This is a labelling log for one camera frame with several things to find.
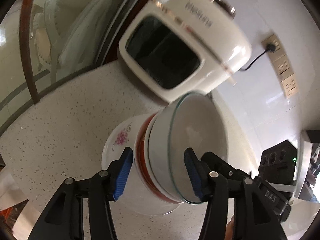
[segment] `terrazzo countertop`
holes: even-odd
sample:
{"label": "terrazzo countertop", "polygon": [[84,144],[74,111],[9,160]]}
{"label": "terrazzo countertop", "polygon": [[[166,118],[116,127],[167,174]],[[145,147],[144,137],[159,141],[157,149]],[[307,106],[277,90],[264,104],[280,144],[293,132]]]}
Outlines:
{"label": "terrazzo countertop", "polygon": [[[246,172],[257,170],[236,120],[217,92],[213,98],[226,125],[228,162]],[[105,141],[119,123],[161,108],[140,93],[114,61],[71,80],[29,108],[0,137],[1,155],[41,212],[65,178],[85,179],[101,170]],[[151,217],[120,203],[110,205],[119,239],[197,239],[206,210],[206,204],[182,204],[170,214]],[[87,209],[84,217],[89,239]]]}

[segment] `pink flower pattern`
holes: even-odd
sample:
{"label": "pink flower pattern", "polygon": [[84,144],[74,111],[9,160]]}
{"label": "pink flower pattern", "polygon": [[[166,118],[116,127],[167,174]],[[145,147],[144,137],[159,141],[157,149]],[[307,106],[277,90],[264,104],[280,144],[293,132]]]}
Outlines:
{"label": "pink flower pattern", "polygon": [[131,123],[128,125],[127,128],[123,128],[117,135],[117,139],[112,145],[112,151],[114,151],[113,147],[114,145],[124,145],[128,142],[128,133],[131,131]]}

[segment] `bowl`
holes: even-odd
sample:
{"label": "bowl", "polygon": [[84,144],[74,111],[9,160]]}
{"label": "bowl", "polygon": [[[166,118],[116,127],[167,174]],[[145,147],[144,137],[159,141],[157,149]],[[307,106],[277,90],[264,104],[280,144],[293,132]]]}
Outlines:
{"label": "bowl", "polygon": [[141,126],[134,145],[134,162],[137,167],[138,174],[145,187],[157,198],[167,203],[179,204],[182,201],[175,199],[169,195],[156,181],[148,159],[148,141],[153,123],[157,115],[150,116]]}
{"label": "bowl", "polygon": [[227,136],[221,115],[205,95],[189,92],[167,106],[155,119],[148,142],[152,174],[169,195],[198,204],[184,164],[184,151],[191,147],[200,159],[213,152],[227,159]]}
{"label": "bowl", "polygon": [[[119,124],[109,135],[102,152],[101,167],[106,170],[110,163],[119,159],[125,147],[134,149],[141,127],[151,114],[131,117]],[[116,201],[144,215],[164,215],[179,205],[161,201],[155,197],[141,180],[138,168],[132,164],[123,195]]]}

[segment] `white bowl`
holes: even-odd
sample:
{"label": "white bowl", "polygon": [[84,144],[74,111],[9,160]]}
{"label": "white bowl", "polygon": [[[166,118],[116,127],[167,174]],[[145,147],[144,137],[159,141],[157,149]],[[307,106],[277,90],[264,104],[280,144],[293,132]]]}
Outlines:
{"label": "white bowl", "polygon": [[227,158],[227,137],[214,103],[190,92],[173,101],[156,118],[149,136],[149,161],[159,185],[175,199],[197,204],[184,164],[184,151],[192,147],[200,159],[205,152]]}
{"label": "white bowl", "polygon": [[137,138],[134,144],[134,162],[137,167],[137,172],[140,176],[141,181],[145,187],[155,197],[162,201],[179,204],[181,201],[170,196],[163,188],[156,182],[156,179],[151,171],[149,159],[148,159],[148,140],[151,131],[151,127],[155,122],[156,115],[148,117],[145,122],[141,125],[138,132]]}
{"label": "white bowl", "polygon": [[170,195],[168,192],[166,192],[158,183],[158,181],[156,180],[156,177],[154,176],[151,166],[150,166],[150,160],[149,160],[149,137],[150,137],[150,133],[151,133],[151,129],[157,119],[157,117],[159,116],[161,112],[158,112],[153,119],[151,120],[150,124],[148,125],[146,134],[145,134],[145,140],[144,140],[144,158],[146,160],[146,167],[148,170],[148,174],[153,182],[153,184],[156,186],[156,188],[167,198],[170,198],[171,200],[178,202],[178,203],[182,203],[183,201],[181,201],[181,199],[175,198],[174,196]]}

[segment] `rice cooker window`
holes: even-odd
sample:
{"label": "rice cooker window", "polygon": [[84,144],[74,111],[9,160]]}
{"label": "rice cooker window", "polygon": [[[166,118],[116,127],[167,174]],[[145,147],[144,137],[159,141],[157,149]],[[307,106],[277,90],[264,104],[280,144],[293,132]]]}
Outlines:
{"label": "rice cooker window", "polygon": [[200,65],[197,55],[167,26],[146,17],[127,41],[131,57],[164,89],[172,89]]}

